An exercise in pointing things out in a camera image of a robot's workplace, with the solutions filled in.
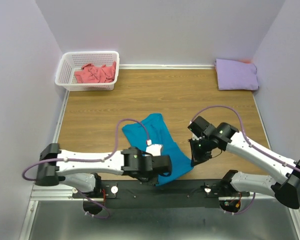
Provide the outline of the blue t shirt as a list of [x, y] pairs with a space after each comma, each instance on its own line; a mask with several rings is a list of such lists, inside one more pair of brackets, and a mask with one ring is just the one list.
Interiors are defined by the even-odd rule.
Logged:
[[[171, 175], [168, 177], [159, 176], [158, 186], [172, 182], [194, 168], [191, 166], [191, 159], [181, 151], [177, 143], [173, 140], [162, 114], [152, 113], [142, 120], [141, 123], [146, 127], [152, 143], [163, 145], [162, 154], [168, 155], [172, 163]], [[143, 151], [146, 149], [147, 134], [140, 124], [127, 124], [122, 128], [122, 132], [131, 146]]]

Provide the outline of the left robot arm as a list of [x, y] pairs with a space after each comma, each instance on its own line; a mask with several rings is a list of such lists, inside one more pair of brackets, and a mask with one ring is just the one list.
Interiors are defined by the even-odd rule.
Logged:
[[155, 186], [159, 177], [172, 174], [172, 162], [162, 155], [161, 144], [151, 144], [146, 150], [137, 147], [104, 153], [83, 153], [60, 149], [58, 143], [49, 144], [40, 154], [35, 185], [70, 186], [97, 197], [101, 192], [100, 173], [129, 176], [142, 184]]

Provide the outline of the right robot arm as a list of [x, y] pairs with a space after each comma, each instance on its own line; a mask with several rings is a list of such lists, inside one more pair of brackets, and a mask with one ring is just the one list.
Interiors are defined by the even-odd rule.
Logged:
[[300, 208], [300, 160], [295, 161], [263, 147], [225, 122], [215, 127], [198, 116], [190, 122], [188, 129], [192, 132], [189, 143], [193, 167], [210, 160], [212, 151], [219, 149], [237, 155], [268, 173], [258, 175], [229, 170], [216, 186], [204, 186], [207, 194], [227, 197], [254, 192], [274, 197], [288, 208]]

